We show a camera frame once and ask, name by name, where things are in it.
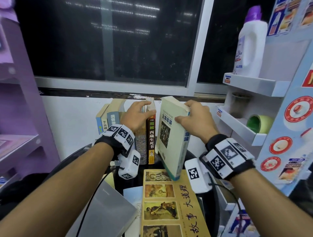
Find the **white window frame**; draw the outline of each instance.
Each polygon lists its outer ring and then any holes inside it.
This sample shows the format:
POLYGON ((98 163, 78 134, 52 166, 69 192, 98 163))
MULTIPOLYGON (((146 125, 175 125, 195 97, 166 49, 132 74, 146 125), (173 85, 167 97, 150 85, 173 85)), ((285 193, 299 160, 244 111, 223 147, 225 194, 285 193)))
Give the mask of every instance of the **white window frame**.
POLYGON ((226 94, 227 85, 197 83, 203 49, 207 37, 214 0, 203 0, 196 41, 193 49, 187 86, 169 86, 142 83, 96 81, 73 78, 36 77, 38 87, 113 91, 122 93, 194 96, 194 93, 226 94))

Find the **hand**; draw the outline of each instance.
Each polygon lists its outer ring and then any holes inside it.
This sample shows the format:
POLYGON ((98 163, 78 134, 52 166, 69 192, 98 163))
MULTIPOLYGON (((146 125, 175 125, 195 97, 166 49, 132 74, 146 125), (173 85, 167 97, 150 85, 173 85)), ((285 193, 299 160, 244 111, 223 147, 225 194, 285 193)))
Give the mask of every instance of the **hand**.
POLYGON ((146 122, 147 118, 156 114, 156 110, 151 110, 145 113, 142 112, 142 107, 148 104, 151 104, 151 101, 142 100, 134 102, 123 115, 121 124, 132 130, 133 133, 140 129, 146 122))
POLYGON ((211 137, 218 134, 209 107, 194 100, 187 101, 185 105, 190 107, 190 115, 178 116, 175 121, 181 124, 191 135, 200 138, 206 144, 211 137))

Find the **forearm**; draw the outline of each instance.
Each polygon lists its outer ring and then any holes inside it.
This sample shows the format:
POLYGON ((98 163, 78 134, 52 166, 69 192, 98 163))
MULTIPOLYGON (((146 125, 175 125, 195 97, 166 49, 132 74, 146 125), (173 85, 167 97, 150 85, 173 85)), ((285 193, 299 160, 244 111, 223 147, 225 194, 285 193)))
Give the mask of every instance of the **forearm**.
POLYGON ((25 198, 0 222, 0 236, 65 236, 113 158, 98 143, 25 198))
POLYGON ((262 237, 312 236, 313 219, 256 169, 249 169, 230 181, 262 237))

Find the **green tape roll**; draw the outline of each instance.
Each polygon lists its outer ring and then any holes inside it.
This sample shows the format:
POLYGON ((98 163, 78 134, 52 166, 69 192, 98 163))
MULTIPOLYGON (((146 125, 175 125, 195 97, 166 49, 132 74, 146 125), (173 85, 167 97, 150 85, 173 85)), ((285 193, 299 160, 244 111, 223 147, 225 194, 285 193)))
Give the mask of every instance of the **green tape roll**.
POLYGON ((247 122, 247 127, 255 133, 267 134, 273 125, 274 119, 266 115, 252 115, 247 122))

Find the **wrist-mounted tracker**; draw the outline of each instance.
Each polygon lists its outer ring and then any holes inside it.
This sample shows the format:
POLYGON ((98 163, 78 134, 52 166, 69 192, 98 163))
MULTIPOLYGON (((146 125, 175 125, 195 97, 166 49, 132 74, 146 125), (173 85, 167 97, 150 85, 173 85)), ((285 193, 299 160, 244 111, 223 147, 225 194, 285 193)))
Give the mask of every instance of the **wrist-mounted tracker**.
POLYGON ((123 179, 132 179, 138 174, 140 154, 136 151, 135 135, 121 124, 114 124, 102 133, 95 144, 104 142, 114 151, 114 159, 121 161, 118 174, 123 179))
POLYGON ((209 171, 214 177, 229 181, 232 177, 255 168, 254 156, 233 138, 217 134, 205 146, 208 151, 199 159, 194 158, 185 162, 188 178, 195 193, 204 193, 212 189, 209 185, 209 171))

